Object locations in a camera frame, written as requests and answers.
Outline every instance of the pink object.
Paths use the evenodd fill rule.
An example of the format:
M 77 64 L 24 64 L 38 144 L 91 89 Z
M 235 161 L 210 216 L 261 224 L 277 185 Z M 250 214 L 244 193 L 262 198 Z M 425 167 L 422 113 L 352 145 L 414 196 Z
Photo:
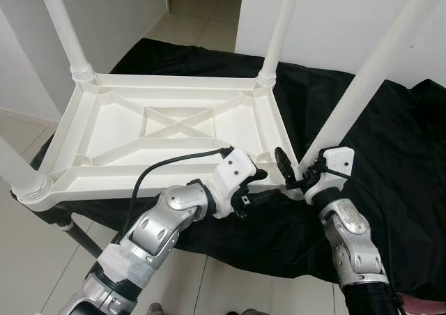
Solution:
M 421 300 L 402 293 L 398 294 L 403 298 L 404 309 L 412 315 L 446 314 L 446 302 Z

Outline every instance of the white floor tile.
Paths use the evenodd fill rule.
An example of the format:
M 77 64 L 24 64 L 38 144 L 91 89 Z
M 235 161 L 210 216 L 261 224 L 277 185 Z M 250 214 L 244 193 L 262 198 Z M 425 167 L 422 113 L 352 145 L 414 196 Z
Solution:
M 90 235 L 99 246 L 105 248 L 116 232 L 94 222 L 87 234 Z M 57 282 L 57 285 L 43 309 L 44 315 L 54 315 L 61 310 L 70 297 L 81 286 L 85 275 L 94 262 L 95 259 L 83 247 L 79 246 L 76 249 L 74 256 L 71 258 L 70 263 L 63 272 L 60 280 Z
M 193 315 L 205 262 L 202 254 L 172 251 L 139 296 L 132 315 L 146 315 L 152 302 L 160 303 L 168 315 Z
M 249 308 L 271 314 L 273 280 L 208 257 L 194 315 L 225 315 Z
M 237 39 L 237 24 L 210 20 L 197 46 L 222 52 L 234 52 Z
M 38 219 L 0 180 L 0 305 L 2 314 L 35 314 L 45 304 L 77 243 Z M 76 219 L 82 227 L 88 219 Z
M 241 5 L 242 0 L 221 0 L 210 19 L 238 24 Z
M 295 279 L 274 278 L 273 315 L 334 315 L 333 288 L 309 275 Z
M 208 20 L 189 15 L 165 15 L 147 35 L 147 38 L 161 38 L 195 44 Z
M 0 116 L 0 135 L 19 154 L 22 154 L 44 130 L 43 125 Z
M 336 309 L 336 315 L 348 315 L 348 308 L 346 305 L 346 299 L 338 284 L 333 284 L 334 288 L 334 307 Z
M 46 128 L 42 134 L 40 134 L 36 140 L 30 145 L 25 152 L 23 152 L 22 157 L 30 163 L 34 156 L 39 152 L 42 145 L 54 134 L 54 129 Z
M 220 0 L 171 0 L 170 11 L 174 14 L 209 18 Z

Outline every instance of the metal joint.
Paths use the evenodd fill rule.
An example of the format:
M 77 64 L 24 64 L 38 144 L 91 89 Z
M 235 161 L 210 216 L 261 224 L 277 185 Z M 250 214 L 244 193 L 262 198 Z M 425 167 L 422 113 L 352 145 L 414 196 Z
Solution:
M 208 198 L 200 184 L 172 186 L 165 190 L 167 204 L 174 210 L 198 208 L 193 222 L 202 220 L 208 210 Z
M 58 314 L 71 314 L 76 306 L 83 302 L 92 304 L 106 315 L 117 315 L 120 312 L 130 313 L 136 306 L 136 302 L 116 294 L 94 274 L 88 275 L 82 287 L 71 297 Z
M 174 248 L 179 235 L 180 232 L 178 231 L 178 229 L 175 230 L 169 237 L 168 241 L 164 244 L 164 247 L 162 247 L 162 249 L 155 256 L 149 254 L 141 247 L 134 247 L 133 254 L 146 261 L 152 268 L 157 270 L 158 268 L 160 268 L 161 264 L 164 262 L 170 251 Z
M 319 214 L 330 241 L 341 287 L 365 282 L 388 283 L 370 225 L 349 199 L 333 201 Z

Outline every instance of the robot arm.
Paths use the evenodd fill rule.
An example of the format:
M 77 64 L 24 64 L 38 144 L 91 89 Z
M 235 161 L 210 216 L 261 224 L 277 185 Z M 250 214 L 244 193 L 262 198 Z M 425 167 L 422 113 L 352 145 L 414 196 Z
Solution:
M 194 180 L 187 186 L 167 188 L 155 207 L 143 213 L 118 244 L 105 248 L 59 315 L 130 314 L 180 232 L 207 215 L 221 218 L 235 211 L 244 217 L 247 184 L 266 176 L 244 151 L 236 149 L 204 184 Z
M 371 241 L 370 224 L 341 193 L 346 179 L 350 178 L 353 149 L 323 149 L 301 181 L 295 179 L 283 151 L 278 148 L 275 154 L 287 188 L 302 189 L 305 201 L 315 205 L 319 212 L 349 313 L 397 315 L 398 302 L 378 248 Z

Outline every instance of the white wall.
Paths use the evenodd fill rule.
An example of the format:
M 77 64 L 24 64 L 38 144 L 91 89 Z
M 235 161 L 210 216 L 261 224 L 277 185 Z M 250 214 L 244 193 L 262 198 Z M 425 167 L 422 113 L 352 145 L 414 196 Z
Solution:
M 404 0 L 298 0 L 282 61 L 355 73 Z M 264 56 L 281 0 L 243 0 L 236 52 Z M 389 79 L 446 86 L 446 7 L 442 0 Z
M 166 0 L 64 0 L 87 59 L 109 72 L 167 10 Z M 74 84 L 43 0 L 0 0 L 20 45 L 63 113 Z
M 0 9 L 0 113 L 3 112 L 50 123 L 59 122 L 61 117 Z

